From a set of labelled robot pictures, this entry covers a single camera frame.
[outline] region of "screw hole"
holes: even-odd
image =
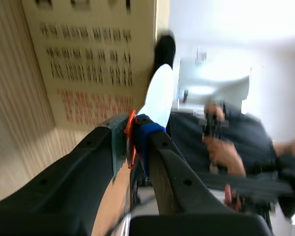
[[[183,182],[184,185],[187,185],[187,186],[191,186],[192,185],[192,181],[189,180],[189,179],[185,179],[184,182]]]
[[[40,181],[40,185],[45,185],[47,182],[48,182],[48,181],[47,181],[45,178],[43,178],[43,179]]]

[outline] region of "dark jacket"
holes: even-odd
[[[259,120],[244,115],[230,104],[222,103],[228,127],[221,127],[221,140],[232,142],[240,155],[247,174],[253,174],[255,166],[275,160],[272,140]],[[192,114],[172,112],[167,127],[181,155],[194,171],[209,171],[209,154],[202,143],[202,127]],[[227,169],[219,167],[221,173]]]

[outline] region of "person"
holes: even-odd
[[[209,104],[205,113],[229,121],[227,127],[220,127],[219,139],[202,138],[203,127],[190,114],[173,112],[169,119],[171,138],[194,171],[209,171],[214,161],[221,174],[246,176],[255,174],[256,167],[280,156],[295,158],[295,140],[273,142],[258,119],[242,114],[231,104]]]

